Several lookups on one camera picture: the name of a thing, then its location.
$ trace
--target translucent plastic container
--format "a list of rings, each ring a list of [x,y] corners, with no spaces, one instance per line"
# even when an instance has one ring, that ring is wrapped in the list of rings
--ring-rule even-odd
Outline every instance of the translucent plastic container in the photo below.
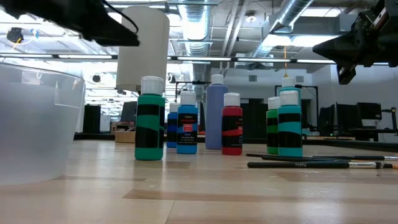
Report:
[[[84,80],[0,63],[0,185],[64,174]]]

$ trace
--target red paint bottle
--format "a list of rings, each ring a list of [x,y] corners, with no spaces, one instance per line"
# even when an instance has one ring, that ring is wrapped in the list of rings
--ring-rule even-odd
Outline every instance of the red paint bottle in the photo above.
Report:
[[[243,143],[243,111],[239,93],[224,94],[222,152],[224,155],[241,155]]]

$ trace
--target paint bottle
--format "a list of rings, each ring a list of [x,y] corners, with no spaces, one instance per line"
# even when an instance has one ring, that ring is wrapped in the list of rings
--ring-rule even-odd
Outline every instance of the paint bottle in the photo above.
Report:
[[[163,78],[143,77],[137,102],[136,150],[138,160],[163,158],[164,106]]]
[[[169,148],[177,147],[177,112],[179,103],[170,104],[170,113],[167,115],[167,142]]]
[[[243,111],[239,93],[224,94],[222,119],[222,153],[224,155],[241,155],[243,143]]]
[[[181,106],[177,117],[177,153],[196,154],[198,150],[197,96],[193,92],[181,92]]]
[[[303,156],[301,107],[299,106],[298,91],[280,93],[278,137],[280,156]]]
[[[206,89],[206,148],[221,149],[221,120],[224,108],[224,94],[228,87],[224,86],[223,75],[212,75],[211,85]]]
[[[278,154],[278,109],[280,107],[279,96],[268,98],[267,111],[267,152]]]
[[[282,88],[278,90],[278,96],[280,96],[280,93],[282,91],[297,91],[298,92],[298,98],[300,99],[298,101],[298,105],[301,106],[301,89],[296,88],[296,79],[294,77],[285,77],[282,79]]]

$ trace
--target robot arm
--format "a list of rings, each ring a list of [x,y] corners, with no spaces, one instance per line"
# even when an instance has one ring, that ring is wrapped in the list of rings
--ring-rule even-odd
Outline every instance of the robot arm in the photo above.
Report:
[[[108,16],[101,0],[0,0],[0,5],[16,18],[28,12],[77,31],[84,39],[102,46],[139,45],[133,31]]]
[[[355,67],[376,62],[398,65],[398,4],[379,0],[370,10],[360,12],[348,34],[313,47],[313,52],[337,63],[339,83],[348,84]]]

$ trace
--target ventilation duct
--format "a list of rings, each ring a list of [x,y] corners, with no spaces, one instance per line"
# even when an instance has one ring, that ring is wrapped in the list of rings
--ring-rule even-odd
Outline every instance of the ventilation duct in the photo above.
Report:
[[[210,24],[210,6],[202,5],[179,5],[178,9],[182,18],[182,32],[184,39],[187,40],[208,40]],[[189,56],[207,56],[209,45],[204,43],[185,43],[185,48]],[[192,64],[193,80],[205,81],[210,73],[210,67],[204,64]],[[193,86],[197,96],[203,92],[203,86]]]
[[[274,46],[266,44],[267,36],[271,33],[291,33],[293,31],[294,22],[306,10],[313,0],[285,0],[280,10],[267,16],[261,29],[262,42],[257,49],[251,54],[251,57],[266,57]],[[254,70],[261,68],[260,63],[250,63],[246,65],[246,69]]]

